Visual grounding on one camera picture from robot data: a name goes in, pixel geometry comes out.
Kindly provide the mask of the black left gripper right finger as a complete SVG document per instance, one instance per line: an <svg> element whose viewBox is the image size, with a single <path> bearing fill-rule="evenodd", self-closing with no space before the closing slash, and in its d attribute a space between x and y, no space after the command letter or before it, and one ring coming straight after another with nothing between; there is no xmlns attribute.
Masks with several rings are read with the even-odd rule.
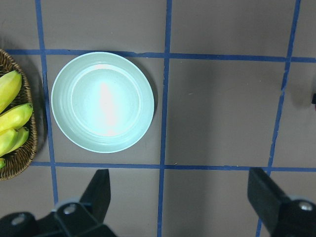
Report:
<svg viewBox="0 0 316 237"><path fill-rule="evenodd" d="M282 208L291 202L285 192L261 168L249 170L247 197L269 232L277 229Z"/></svg>

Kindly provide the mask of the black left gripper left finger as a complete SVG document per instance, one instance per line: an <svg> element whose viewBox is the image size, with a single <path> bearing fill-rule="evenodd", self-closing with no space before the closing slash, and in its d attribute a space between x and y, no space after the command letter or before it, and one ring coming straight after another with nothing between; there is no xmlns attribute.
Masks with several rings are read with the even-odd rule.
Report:
<svg viewBox="0 0 316 237"><path fill-rule="evenodd" d="M103 222L110 205L110 175L108 169L98 169L85 189L79 202Z"/></svg>

